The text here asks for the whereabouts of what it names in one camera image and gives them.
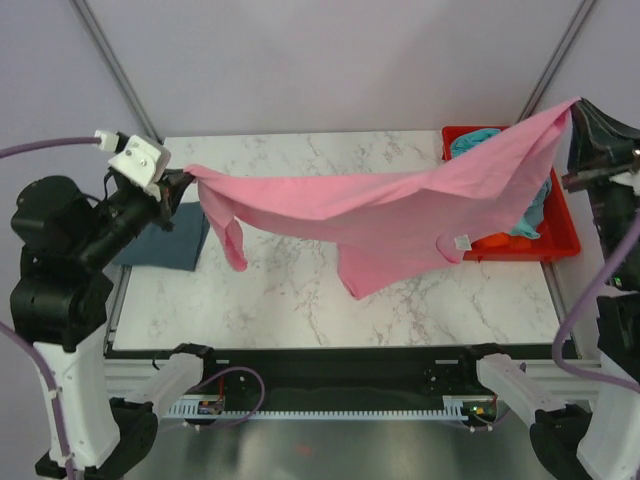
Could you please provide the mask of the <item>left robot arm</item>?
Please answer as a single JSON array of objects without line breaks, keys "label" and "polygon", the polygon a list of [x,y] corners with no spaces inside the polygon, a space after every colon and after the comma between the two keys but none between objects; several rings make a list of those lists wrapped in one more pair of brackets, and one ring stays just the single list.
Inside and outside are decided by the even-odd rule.
[{"label": "left robot arm", "polygon": [[171,230],[192,180],[168,170],[151,195],[118,176],[116,191],[96,204],[64,176],[37,180],[19,194],[11,226],[23,247],[9,335],[32,357],[48,400],[52,439],[35,466],[41,477],[123,478],[148,455],[160,419],[183,394],[218,385],[212,349],[181,344],[139,390],[112,397],[106,387],[113,289],[106,266],[147,226]]}]

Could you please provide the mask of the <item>pink t shirt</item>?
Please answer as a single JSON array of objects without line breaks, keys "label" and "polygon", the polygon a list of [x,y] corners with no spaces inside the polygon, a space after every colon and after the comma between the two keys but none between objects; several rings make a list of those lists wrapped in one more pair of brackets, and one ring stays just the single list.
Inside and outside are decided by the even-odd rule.
[{"label": "pink t shirt", "polygon": [[340,280],[361,299],[457,265],[464,244],[512,230],[549,177],[570,119],[561,103],[411,173],[235,177],[197,164],[187,172],[234,270],[248,265],[244,225],[329,242]]}]

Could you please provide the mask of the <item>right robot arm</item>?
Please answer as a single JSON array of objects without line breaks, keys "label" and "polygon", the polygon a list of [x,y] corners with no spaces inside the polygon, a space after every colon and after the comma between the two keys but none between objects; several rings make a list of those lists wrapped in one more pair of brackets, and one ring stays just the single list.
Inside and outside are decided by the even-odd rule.
[{"label": "right robot arm", "polygon": [[544,390],[504,355],[458,368],[467,392],[490,388],[528,426],[543,466],[558,479],[639,475],[639,132],[584,98],[516,124],[458,157],[453,182],[472,200],[454,213],[440,248],[513,227],[551,172],[569,135],[563,188],[586,192],[603,266],[552,344],[556,366],[598,388],[591,412]]}]

